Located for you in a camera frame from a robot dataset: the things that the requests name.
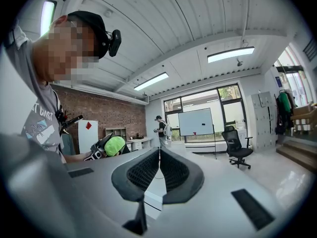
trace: wooden staircase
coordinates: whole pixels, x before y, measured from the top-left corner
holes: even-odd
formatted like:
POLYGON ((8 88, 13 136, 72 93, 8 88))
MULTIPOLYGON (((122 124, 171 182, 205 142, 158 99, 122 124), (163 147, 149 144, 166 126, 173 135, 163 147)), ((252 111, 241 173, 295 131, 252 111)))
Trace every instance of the wooden staircase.
POLYGON ((317 147, 289 140, 277 148, 276 152, 313 173, 317 172, 317 147))

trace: red sticker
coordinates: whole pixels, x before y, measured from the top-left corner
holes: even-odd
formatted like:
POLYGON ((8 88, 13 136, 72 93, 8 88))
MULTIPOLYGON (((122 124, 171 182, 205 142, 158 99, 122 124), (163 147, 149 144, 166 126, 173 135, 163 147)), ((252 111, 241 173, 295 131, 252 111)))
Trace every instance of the red sticker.
POLYGON ((91 124, 90 124, 90 122, 88 122, 87 125, 86 125, 86 128, 90 129, 90 127, 91 127, 91 124))

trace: brick wall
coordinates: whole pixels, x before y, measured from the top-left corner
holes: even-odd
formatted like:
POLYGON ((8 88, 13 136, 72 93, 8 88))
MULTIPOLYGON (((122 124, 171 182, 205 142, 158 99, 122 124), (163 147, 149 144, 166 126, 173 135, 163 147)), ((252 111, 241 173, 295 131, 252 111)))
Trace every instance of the brick wall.
MULTIPOLYGON (((137 133, 146 136, 145 106, 64 87, 53 86, 53 89, 64 111, 70 114, 69 119, 83 115, 86 120, 98 121, 99 138, 105 136, 107 127, 126 127, 127 138, 137 133)), ((72 135, 75 151, 79 153, 78 124, 71 125, 67 132, 72 135)))

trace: fluorescent light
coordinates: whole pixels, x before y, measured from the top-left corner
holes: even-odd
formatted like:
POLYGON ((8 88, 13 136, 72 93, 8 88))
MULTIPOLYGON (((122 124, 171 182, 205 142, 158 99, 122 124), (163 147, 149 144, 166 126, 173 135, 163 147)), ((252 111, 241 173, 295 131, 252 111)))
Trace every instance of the fluorescent light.
POLYGON ((154 78, 151 78, 151 79, 145 81, 144 83, 134 87, 134 90, 140 91, 141 89, 146 88, 149 85, 153 85, 154 83, 157 83, 165 78, 168 78, 168 75, 166 72, 164 72, 164 73, 162 73, 154 78))
POLYGON ((213 55, 209 55, 207 56, 208 63, 213 61, 219 61, 226 58, 249 55, 253 53, 254 49, 255 49, 254 47, 246 47, 246 48, 240 48, 240 49, 234 49, 234 50, 227 50, 227 51, 223 51, 213 55))
POLYGON ((53 19, 53 14, 55 11, 55 3, 52 1, 45 1, 42 8, 41 16, 41 36, 46 34, 50 28, 50 24, 53 19))

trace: office chair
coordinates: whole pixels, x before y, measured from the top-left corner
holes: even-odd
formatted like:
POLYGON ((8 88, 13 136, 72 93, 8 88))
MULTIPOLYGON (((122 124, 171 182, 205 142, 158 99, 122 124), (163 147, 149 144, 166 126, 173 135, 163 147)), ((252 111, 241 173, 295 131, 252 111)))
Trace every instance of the office chair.
POLYGON ((240 143, 238 131, 233 126, 227 126, 224 128, 224 132, 221 134, 224 138, 224 140, 227 143, 227 153, 229 154, 229 157, 237 158, 237 160, 230 159, 230 163, 232 165, 237 165, 239 168, 239 165, 247 166, 248 169, 251 168, 251 165, 248 165, 244 163, 245 157, 249 156, 251 153, 253 153, 252 149, 249 149, 249 140, 252 137, 246 137, 247 139, 247 148, 243 148, 240 143))

